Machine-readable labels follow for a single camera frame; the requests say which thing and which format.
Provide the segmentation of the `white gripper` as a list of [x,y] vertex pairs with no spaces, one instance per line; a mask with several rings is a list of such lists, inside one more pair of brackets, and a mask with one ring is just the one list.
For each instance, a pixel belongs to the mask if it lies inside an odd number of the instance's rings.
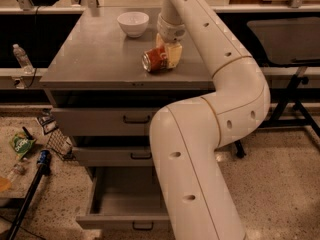
[[173,25],[165,21],[161,14],[157,19],[156,47],[164,46],[167,56],[167,67],[175,68],[181,58],[182,45],[179,43],[186,34],[184,24]]

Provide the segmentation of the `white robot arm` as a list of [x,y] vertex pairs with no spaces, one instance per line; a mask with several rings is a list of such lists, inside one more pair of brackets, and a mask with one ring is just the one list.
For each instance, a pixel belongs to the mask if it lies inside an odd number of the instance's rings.
[[270,91],[257,62],[205,0],[164,0],[162,39],[183,23],[212,93],[171,103],[150,124],[150,146],[176,240],[249,240],[215,158],[266,118]]

